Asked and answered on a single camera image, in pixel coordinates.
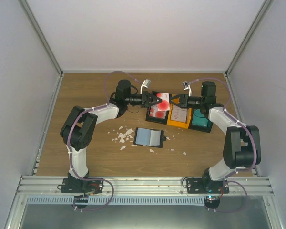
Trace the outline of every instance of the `glass panel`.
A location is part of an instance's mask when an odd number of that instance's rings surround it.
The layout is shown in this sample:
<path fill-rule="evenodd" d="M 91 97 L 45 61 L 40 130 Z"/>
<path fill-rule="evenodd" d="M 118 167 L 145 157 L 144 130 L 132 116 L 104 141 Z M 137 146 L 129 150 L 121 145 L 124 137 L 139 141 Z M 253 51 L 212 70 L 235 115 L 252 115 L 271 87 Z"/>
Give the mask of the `glass panel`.
<path fill-rule="evenodd" d="M 219 209 L 239 208 L 244 197 L 223 197 Z M 201 206 L 109 205 L 93 212 L 74 212 L 71 205 L 28 205 L 22 229 L 267 229 L 271 228 L 262 197 L 250 197 L 237 213 L 208 212 Z"/>

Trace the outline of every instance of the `wooden table surface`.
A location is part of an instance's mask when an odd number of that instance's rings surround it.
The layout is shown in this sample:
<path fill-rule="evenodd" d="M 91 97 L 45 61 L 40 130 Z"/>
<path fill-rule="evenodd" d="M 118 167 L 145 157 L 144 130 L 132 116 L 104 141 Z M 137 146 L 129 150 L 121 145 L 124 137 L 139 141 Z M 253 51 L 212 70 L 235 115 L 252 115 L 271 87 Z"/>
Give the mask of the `wooden table surface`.
<path fill-rule="evenodd" d="M 37 170 L 38 176 L 66 176 L 69 170 L 68 151 L 60 137 L 60 130 L 71 109 L 99 106 L 106 102 L 103 81 L 107 73 L 66 73 L 62 81 L 51 124 Z M 184 93 L 181 82 L 198 78 L 214 77 L 224 81 L 220 73 L 132 73 L 138 80 L 150 79 L 149 91 Z M 115 73 L 109 77 L 107 90 L 114 92 L 121 79 L 127 75 Z M 137 88 L 140 85 L 131 80 Z M 200 96 L 201 82 L 191 85 L 192 95 Z M 228 92 L 216 83 L 217 101 L 225 104 Z M 136 107 L 129 107 L 136 112 Z M 232 103 L 228 110 L 235 115 Z M 145 121 L 146 109 L 132 114 L 126 112 L 122 117 L 108 120 L 96 126 L 92 141 L 87 148 L 87 167 L 91 176 L 201 176 L 204 170 L 215 165 L 223 158 L 224 133 L 213 125 L 211 133 L 182 129 Z M 131 146 L 130 140 L 124 144 L 112 141 L 117 132 L 137 127 L 165 130 L 169 137 L 163 148 Z M 251 176 L 251 172 L 242 173 Z"/>

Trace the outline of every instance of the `torn paper piece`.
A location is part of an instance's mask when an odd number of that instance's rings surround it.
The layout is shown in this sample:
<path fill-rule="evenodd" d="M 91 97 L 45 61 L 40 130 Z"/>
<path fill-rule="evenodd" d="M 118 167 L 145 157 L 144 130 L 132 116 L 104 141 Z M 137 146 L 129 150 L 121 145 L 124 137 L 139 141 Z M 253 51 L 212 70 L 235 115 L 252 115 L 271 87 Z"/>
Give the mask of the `torn paper piece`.
<path fill-rule="evenodd" d="M 126 131 L 125 134 L 126 134 L 126 135 L 130 135 L 132 132 L 134 132 L 133 129 L 129 129 L 129 130 Z"/>

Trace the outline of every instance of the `white wall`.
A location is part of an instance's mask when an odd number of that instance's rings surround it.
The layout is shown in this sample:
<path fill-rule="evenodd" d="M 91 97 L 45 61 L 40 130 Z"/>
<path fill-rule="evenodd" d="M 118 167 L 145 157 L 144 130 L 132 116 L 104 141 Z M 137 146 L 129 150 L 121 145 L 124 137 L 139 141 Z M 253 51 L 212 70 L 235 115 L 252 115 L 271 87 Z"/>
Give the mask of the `white wall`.
<path fill-rule="evenodd" d="M 0 229 L 28 175 L 58 74 L 16 0 L 0 0 Z"/>
<path fill-rule="evenodd" d="M 263 0 L 28 0 L 64 71 L 225 71 Z"/>
<path fill-rule="evenodd" d="M 286 0 L 275 0 L 230 75 L 245 122 L 260 129 L 262 162 L 286 221 Z"/>

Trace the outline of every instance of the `gray wall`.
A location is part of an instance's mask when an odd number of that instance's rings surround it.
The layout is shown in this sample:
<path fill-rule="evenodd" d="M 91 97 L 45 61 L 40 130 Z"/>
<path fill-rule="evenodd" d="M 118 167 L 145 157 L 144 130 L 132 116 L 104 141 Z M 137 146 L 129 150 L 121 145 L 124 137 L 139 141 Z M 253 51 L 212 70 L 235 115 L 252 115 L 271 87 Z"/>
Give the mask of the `gray wall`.
<path fill-rule="evenodd" d="M 286 0 L 275 0 L 232 70 L 247 124 L 260 129 L 260 173 L 269 176 L 286 223 Z"/>
<path fill-rule="evenodd" d="M 0 228 L 28 175 L 58 75 L 16 0 L 0 0 Z"/>

